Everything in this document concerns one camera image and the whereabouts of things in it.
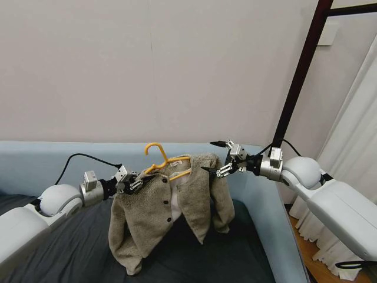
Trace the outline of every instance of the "white curtain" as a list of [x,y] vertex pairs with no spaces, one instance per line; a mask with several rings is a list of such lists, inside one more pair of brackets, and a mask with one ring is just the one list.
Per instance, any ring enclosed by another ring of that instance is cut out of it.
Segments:
[[[377,203],[377,37],[359,70],[346,101],[318,158],[322,169],[353,186]],[[358,269],[338,269],[335,263],[360,260],[308,211],[297,198],[289,213],[296,228],[320,249],[313,260],[322,261],[342,279],[354,280]]]

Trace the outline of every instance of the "yellow plastic hanger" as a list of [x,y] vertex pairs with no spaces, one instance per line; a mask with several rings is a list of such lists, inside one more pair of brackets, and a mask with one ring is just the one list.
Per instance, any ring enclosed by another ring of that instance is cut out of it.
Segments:
[[[154,169],[161,169],[161,168],[165,167],[170,162],[175,162],[175,161],[179,161],[179,160],[190,160],[190,158],[188,156],[176,157],[176,158],[167,158],[166,153],[163,149],[163,146],[160,143],[149,143],[149,144],[147,144],[145,149],[144,149],[145,155],[148,155],[148,149],[151,146],[157,146],[160,149],[161,154],[163,155],[163,158],[164,158],[164,162],[162,162],[160,165],[152,164],[151,167],[149,167],[147,170],[145,170],[146,174],[150,173]],[[190,172],[191,172],[191,169],[189,169],[189,170],[187,170],[183,173],[180,173],[177,176],[170,178],[169,181],[173,181],[173,180],[178,179],[178,178],[180,178],[184,175],[190,174]]]

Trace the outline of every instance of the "wooden floor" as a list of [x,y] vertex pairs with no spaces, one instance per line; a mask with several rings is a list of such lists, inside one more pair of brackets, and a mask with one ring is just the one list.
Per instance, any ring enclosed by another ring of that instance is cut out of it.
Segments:
[[293,217],[289,217],[290,223],[293,226],[293,230],[295,231],[295,236],[297,242],[299,244],[302,257],[304,259],[306,267],[309,271],[313,274],[314,278],[317,280],[318,283],[335,283],[335,282],[356,282],[356,283],[371,283],[368,276],[361,271],[359,275],[356,277],[355,281],[348,281],[348,280],[340,280],[339,277],[333,275],[330,270],[327,269],[326,265],[319,261],[313,261],[312,256],[319,250],[315,243],[311,243],[309,241],[305,241],[302,237],[300,237],[295,225],[297,223],[297,219]]

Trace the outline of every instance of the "black metal pole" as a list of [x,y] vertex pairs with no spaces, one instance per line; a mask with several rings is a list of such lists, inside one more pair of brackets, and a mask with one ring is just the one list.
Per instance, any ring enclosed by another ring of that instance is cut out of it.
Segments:
[[273,147],[280,147],[282,139],[287,131],[290,118],[295,109],[296,102],[299,98],[302,85],[305,81],[306,74],[312,62],[316,47],[323,27],[325,26],[328,12],[331,9],[333,0],[319,0],[316,11],[312,19],[312,23],[307,33],[304,47],[302,48],[300,60],[297,64],[292,83],[289,88],[287,99],[285,101],[279,124],[277,125],[275,136],[272,141]]
[[373,13],[373,12],[377,12],[377,3],[331,9],[328,12],[328,17],[356,15],[356,14],[365,14],[365,13]]

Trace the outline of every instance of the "dark gray bedsheet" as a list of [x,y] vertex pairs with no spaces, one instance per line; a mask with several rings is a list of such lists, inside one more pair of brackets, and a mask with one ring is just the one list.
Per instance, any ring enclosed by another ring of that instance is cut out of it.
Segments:
[[[0,196],[0,214],[31,200]],[[111,202],[84,209],[67,220],[1,282],[274,282],[247,209],[236,200],[229,234],[216,233],[211,227],[200,245],[181,217],[143,260],[141,272],[129,277],[108,247]]]

